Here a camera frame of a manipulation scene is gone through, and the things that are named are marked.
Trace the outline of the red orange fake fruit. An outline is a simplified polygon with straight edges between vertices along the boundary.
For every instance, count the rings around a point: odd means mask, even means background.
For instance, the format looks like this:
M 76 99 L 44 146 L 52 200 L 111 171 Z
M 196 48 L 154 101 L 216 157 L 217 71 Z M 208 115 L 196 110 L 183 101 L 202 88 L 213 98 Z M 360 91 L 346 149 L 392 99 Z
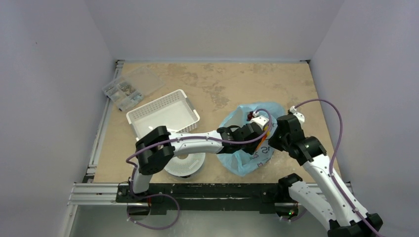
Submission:
M 260 143 L 258 144 L 258 146 L 257 146 L 257 148 L 256 148 L 256 151 L 262 146 L 262 144 L 264 143 L 264 141 L 268 138 L 268 136 L 269 136 L 269 131 L 267 131 L 267 133 L 262 137 L 262 139 L 261 139 L 261 141 L 260 141 Z

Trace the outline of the clear plastic screw organizer box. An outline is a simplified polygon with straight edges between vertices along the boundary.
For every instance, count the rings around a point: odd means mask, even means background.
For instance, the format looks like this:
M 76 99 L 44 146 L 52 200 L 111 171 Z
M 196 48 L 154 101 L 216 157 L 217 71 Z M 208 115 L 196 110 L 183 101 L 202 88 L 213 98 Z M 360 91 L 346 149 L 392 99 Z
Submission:
M 117 76 L 106 84 L 102 91 L 120 111 L 124 112 L 135 107 L 164 85 L 165 82 L 150 69 L 139 67 Z

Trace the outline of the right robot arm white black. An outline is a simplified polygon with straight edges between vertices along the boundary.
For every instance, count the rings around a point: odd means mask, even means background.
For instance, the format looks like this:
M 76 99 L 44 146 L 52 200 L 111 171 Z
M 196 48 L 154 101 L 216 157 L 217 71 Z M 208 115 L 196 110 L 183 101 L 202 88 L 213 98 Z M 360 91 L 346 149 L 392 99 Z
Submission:
M 294 158 L 316 182 L 322 196 L 311 192 L 302 178 L 293 173 L 279 179 L 279 198 L 300 203 L 324 226 L 329 237 L 377 237 L 382 219 L 377 213 L 370 213 L 345 186 L 321 142 L 304 135 L 302 117 L 288 114 L 277 118 L 269 146 Z

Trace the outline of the red fake grapes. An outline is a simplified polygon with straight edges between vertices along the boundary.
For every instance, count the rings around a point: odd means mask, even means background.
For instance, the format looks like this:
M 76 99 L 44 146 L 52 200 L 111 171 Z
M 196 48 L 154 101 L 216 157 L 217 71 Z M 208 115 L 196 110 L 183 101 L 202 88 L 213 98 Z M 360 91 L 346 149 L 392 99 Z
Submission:
M 257 117 L 257 116 L 258 116 L 258 112 L 251 111 L 251 112 L 249 112 L 249 113 L 247 114 L 247 121 L 250 121 L 250 120 L 252 120 L 253 118 L 255 118 L 255 117 Z

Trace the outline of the white perforated plastic basket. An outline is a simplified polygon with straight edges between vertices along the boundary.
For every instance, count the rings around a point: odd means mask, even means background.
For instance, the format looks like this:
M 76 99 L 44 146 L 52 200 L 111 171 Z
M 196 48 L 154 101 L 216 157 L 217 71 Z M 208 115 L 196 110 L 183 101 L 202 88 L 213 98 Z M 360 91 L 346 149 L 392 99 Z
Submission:
M 191 132 L 197 129 L 200 116 L 182 89 L 155 99 L 126 114 L 136 141 L 158 126 L 169 132 Z

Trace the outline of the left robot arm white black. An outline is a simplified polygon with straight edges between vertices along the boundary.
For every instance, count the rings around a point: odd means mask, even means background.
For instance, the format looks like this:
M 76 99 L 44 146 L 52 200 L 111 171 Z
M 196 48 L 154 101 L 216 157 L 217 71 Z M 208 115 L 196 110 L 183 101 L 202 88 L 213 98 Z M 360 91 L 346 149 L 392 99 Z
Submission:
M 243 150 L 253 154 L 272 127 L 266 118 L 262 123 L 250 122 L 242 127 L 220 127 L 206 133 L 171 133 L 158 126 L 135 143 L 136 158 L 128 196 L 135 202 L 146 199 L 151 178 L 163 170 L 173 157 L 196 153 L 232 154 Z

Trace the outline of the light blue plastic bag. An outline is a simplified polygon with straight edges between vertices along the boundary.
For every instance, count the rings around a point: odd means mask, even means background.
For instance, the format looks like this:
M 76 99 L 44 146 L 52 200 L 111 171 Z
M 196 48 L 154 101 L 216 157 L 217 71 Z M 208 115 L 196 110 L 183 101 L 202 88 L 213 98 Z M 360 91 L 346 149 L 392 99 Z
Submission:
M 271 114 L 273 119 L 273 127 L 271 131 L 274 131 L 277 127 L 276 118 L 285 114 L 285 109 L 283 106 L 276 102 L 241 104 L 221 122 L 220 126 L 243 126 L 247 123 L 247 115 L 249 112 L 258 109 L 266 109 Z M 271 160 L 273 154 L 274 149 L 268 145 L 268 141 L 266 140 L 252 155 L 239 150 L 233 154 L 218 154 L 217 158 L 222 163 L 222 165 L 232 173 L 239 176 L 245 176 L 255 171 L 257 168 L 265 165 L 269 160 Z

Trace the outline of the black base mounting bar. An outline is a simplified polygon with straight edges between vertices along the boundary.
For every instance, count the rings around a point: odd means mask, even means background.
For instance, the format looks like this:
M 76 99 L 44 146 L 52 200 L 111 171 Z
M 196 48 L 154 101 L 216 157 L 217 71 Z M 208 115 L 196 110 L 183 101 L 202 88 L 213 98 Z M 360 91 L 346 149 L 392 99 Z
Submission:
M 256 211 L 292 218 L 299 214 L 298 204 L 277 183 L 198 184 L 152 183 L 141 194 L 132 195 L 127 184 L 117 187 L 116 202 L 128 204 L 130 213 L 139 208 L 151 215 L 165 215 L 169 210 Z

